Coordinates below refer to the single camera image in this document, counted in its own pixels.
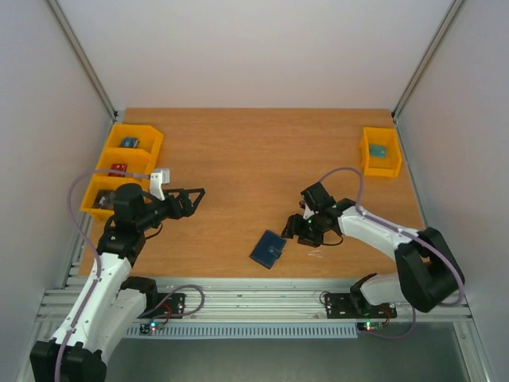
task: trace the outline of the orange bin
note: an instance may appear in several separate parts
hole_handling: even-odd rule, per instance
[[[138,147],[120,147],[120,143],[125,137],[137,138]],[[121,163],[126,165],[128,173],[148,175],[156,166],[163,138],[164,135],[152,126],[115,124],[95,168],[109,170],[111,165]],[[100,190],[115,191],[126,183],[138,183],[145,191],[148,191],[150,184],[148,179],[111,177],[108,176],[108,173],[95,173],[81,202],[81,211],[89,213],[97,220],[106,220],[113,215],[113,210],[94,208],[98,192]]]
[[[385,158],[370,155],[370,145],[383,146]],[[393,128],[365,127],[359,143],[361,169],[365,176],[398,177],[402,164],[398,133]]]

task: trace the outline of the white robotic arm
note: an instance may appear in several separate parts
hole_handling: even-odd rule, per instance
[[[429,312],[458,288],[450,267],[464,282],[438,230],[406,228],[369,213],[349,199],[336,202],[320,182],[302,191],[301,195],[303,215],[289,217],[282,237],[291,239],[298,235],[300,244],[318,247],[323,244],[324,233],[334,231],[340,236],[361,240],[396,262],[398,273],[363,279],[359,288],[362,295],[351,296],[359,310],[362,305],[409,302],[416,309]]]
[[[150,177],[150,193],[135,183],[115,191],[114,215],[105,224],[80,296],[52,339],[38,341],[30,353],[36,382],[104,381],[107,362],[129,325],[157,305],[154,280],[128,277],[146,242],[144,231],[167,218],[191,216],[205,194],[204,189],[163,190],[167,181],[169,170],[157,169]],[[194,193],[198,197],[191,201]]]

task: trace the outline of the wooden table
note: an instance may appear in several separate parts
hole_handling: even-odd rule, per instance
[[[314,253],[288,240],[270,270],[249,258],[265,230],[281,233],[288,216],[301,212],[300,191],[335,167],[359,168],[362,127],[393,128],[389,111],[129,109],[124,123],[165,134],[157,166],[171,169],[171,188],[206,190],[195,215],[166,220],[146,243],[133,275],[355,278],[395,270],[385,255],[352,238]],[[324,186],[337,200],[355,199],[359,180],[335,173]],[[397,179],[367,177],[362,204],[395,223],[422,226],[406,168]],[[93,243],[102,230],[102,223],[93,224]],[[80,273],[91,264],[87,251]]]

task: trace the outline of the cable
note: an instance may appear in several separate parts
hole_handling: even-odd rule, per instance
[[[149,235],[145,238],[145,240],[152,239],[153,237],[156,237],[159,235],[162,231],[162,223],[159,224],[159,230],[156,233],[153,233],[152,235]]]
[[[382,325],[383,328],[386,328],[390,324],[390,311],[383,305],[380,305],[378,308],[386,315],[386,320]]]
[[[200,297],[201,297],[201,300],[200,300],[200,304],[198,304],[198,307],[195,308],[194,310],[191,310],[190,312],[185,312],[185,313],[176,313],[176,314],[172,314],[173,317],[184,317],[184,316],[190,316],[191,314],[195,314],[198,310],[200,310],[201,308],[204,307],[204,304],[205,304],[205,293],[201,290],[201,288],[197,285],[194,285],[194,284],[186,284],[186,285],[182,285],[182,286],[177,286],[176,288],[173,288],[170,292],[168,292],[168,294],[151,310],[147,310],[146,312],[144,312],[143,314],[141,314],[140,316],[138,316],[138,318],[143,318],[145,317],[146,315],[148,314],[151,314],[153,312],[155,312],[157,309],[159,309],[159,307],[165,303],[165,301],[171,297],[172,294],[174,293],[177,293],[179,290],[183,290],[183,289],[194,289],[194,290],[197,290],[198,293],[200,293]]]
[[[357,330],[357,333],[369,334],[370,336],[383,338],[384,340],[402,340],[403,338],[407,338],[408,336],[410,336],[412,334],[412,332],[415,329],[416,323],[417,323],[417,312],[415,311],[415,308],[412,306],[412,322],[410,323],[408,330],[403,334],[400,334],[398,336],[386,336],[384,334],[371,332],[371,331],[368,332],[366,330]]]
[[[166,321],[162,324],[163,326],[166,325],[169,321],[169,316],[172,315],[172,308],[170,308],[168,305],[166,304],[162,304],[161,306],[165,307],[167,310],[168,310],[168,315],[166,316]]]
[[[325,301],[322,301],[321,297],[324,295],[324,294],[330,294],[331,292],[327,292],[327,291],[324,291],[324,292],[321,292],[320,293],[320,296],[318,296],[318,301],[320,301],[320,304],[325,306]]]
[[[362,217],[365,217],[366,219],[371,220],[374,223],[379,224],[393,232],[400,232],[401,235],[408,237],[409,239],[415,241],[416,243],[419,243],[421,246],[423,246],[427,250],[431,251],[436,257],[438,257],[438,259],[440,259],[453,274],[454,279],[456,280],[456,283],[458,285],[458,291],[459,291],[458,298],[455,302],[442,302],[439,305],[441,305],[441,306],[460,305],[464,299],[464,284],[463,284],[460,274],[458,273],[456,268],[451,264],[451,262],[444,255],[442,255],[436,248],[434,248],[431,245],[429,245],[428,243],[426,243],[423,239],[421,239],[421,238],[417,237],[416,235],[409,233],[405,230],[400,231],[401,227],[391,224],[385,220],[379,219],[377,216],[371,215],[368,211],[366,211],[365,209],[363,209],[361,207],[360,200],[363,196],[363,191],[364,191],[364,176],[362,175],[362,173],[360,171],[358,171],[355,167],[338,167],[334,170],[330,170],[323,177],[321,177],[318,182],[322,182],[324,179],[326,179],[327,177],[329,177],[331,174],[333,174],[335,172],[344,171],[344,170],[353,171],[354,173],[359,175],[360,185],[359,185],[359,192],[357,193],[357,199],[356,199],[356,211],[358,212],[358,214],[360,214]]]
[[[92,281],[92,284],[90,285],[90,288],[88,289],[87,294],[85,295],[85,298],[81,302],[80,306],[78,307],[78,310],[76,311],[76,315],[74,316],[74,318],[71,321],[72,329],[67,331],[64,339],[62,340],[62,343],[60,344],[60,348],[58,349],[58,354],[56,355],[55,382],[60,382],[60,367],[62,365],[62,358],[64,358],[65,347],[67,346],[67,343],[69,342],[69,338],[71,337],[72,330],[74,329],[74,327],[76,326],[76,323],[80,319],[80,316],[83,313],[85,306],[87,305],[87,302],[90,299],[90,297],[95,289],[95,286],[97,285],[98,278],[100,277],[101,272],[102,272],[101,257],[99,256],[97,249],[95,249],[94,244],[92,244],[90,239],[88,239],[87,234],[85,232],[83,232],[83,230],[81,229],[80,225],[78,224],[78,222],[76,220],[76,217],[74,216],[74,213],[72,212],[72,191],[74,191],[74,188],[76,187],[76,185],[78,183],[80,183],[80,181],[82,181],[86,177],[92,176],[94,173],[117,173],[120,175],[122,175],[122,174],[126,175],[127,177],[139,177],[141,179],[149,179],[150,178],[150,175],[145,175],[144,173],[128,173],[126,171],[104,169],[104,170],[94,170],[94,171],[89,171],[87,173],[84,173],[84,174],[78,176],[74,180],[74,182],[71,183],[71,185],[69,186],[69,190],[67,192],[67,210],[68,210],[69,216],[71,217],[71,221],[72,221],[74,227],[76,228],[76,231],[81,236],[81,238],[84,240],[85,244],[88,245],[88,247],[90,247],[90,249],[92,250],[92,253],[94,254],[95,264],[96,264],[96,268],[97,268],[97,279]]]
[[[339,243],[333,243],[333,244],[332,243],[322,243],[320,245],[324,245],[325,247],[335,247],[336,245],[340,245],[343,243],[342,235],[340,235],[340,239],[341,239],[341,241]]]

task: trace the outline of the white wall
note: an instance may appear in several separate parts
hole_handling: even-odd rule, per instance
[[[498,376],[509,377],[509,2],[469,0],[401,117],[425,215],[465,273]]]
[[[60,0],[117,109],[392,109],[450,2]]]
[[[67,187],[93,167],[109,124],[41,0],[0,2],[0,118],[0,379],[11,381],[64,266]]]

